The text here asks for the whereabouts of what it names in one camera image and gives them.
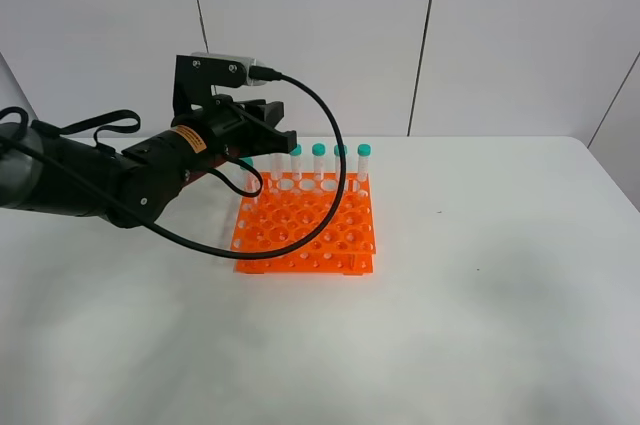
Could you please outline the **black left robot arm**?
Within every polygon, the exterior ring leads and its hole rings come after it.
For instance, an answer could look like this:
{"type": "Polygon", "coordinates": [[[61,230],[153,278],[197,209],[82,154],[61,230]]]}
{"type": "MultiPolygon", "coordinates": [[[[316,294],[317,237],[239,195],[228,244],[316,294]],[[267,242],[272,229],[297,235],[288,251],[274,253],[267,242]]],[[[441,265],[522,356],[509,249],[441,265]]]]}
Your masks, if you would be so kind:
{"type": "Polygon", "coordinates": [[[220,165],[241,158],[288,153],[293,131],[279,131],[283,103],[236,102],[217,95],[199,109],[179,107],[169,129],[121,151],[73,135],[91,130],[133,133],[137,120],[118,110],[66,127],[30,120],[9,107],[1,125],[1,205],[6,209],[100,217],[119,228],[155,222],[181,191],[220,165]]]}

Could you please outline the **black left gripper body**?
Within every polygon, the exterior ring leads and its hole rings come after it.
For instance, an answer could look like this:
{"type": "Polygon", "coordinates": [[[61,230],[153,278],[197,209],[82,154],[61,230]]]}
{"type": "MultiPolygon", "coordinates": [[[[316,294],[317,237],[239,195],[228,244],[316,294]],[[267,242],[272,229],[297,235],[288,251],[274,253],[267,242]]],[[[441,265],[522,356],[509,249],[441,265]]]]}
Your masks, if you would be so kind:
{"type": "Polygon", "coordinates": [[[267,102],[215,97],[212,104],[177,115],[170,130],[198,154],[265,155],[270,152],[267,102]]]}

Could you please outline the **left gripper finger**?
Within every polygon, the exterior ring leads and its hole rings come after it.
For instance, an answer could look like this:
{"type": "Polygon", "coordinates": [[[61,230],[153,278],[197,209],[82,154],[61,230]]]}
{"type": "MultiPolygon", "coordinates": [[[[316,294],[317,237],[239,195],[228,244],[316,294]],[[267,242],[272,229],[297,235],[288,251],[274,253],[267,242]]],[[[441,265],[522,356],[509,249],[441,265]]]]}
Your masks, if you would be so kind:
{"type": "Polygon", "coordinates": [[[297,132],[279,131],[261,120],[235,117],[227,121],[227,146],[233,156],[288,154],[297,146],[297,132]]]}
{"type": "Polygon", "coordinates": [[[284,103],[281,101],[267,102],[253,100],[249,102],[249,115],[256,126],[263,129],[276,129],[284,118],[284,103]]]}

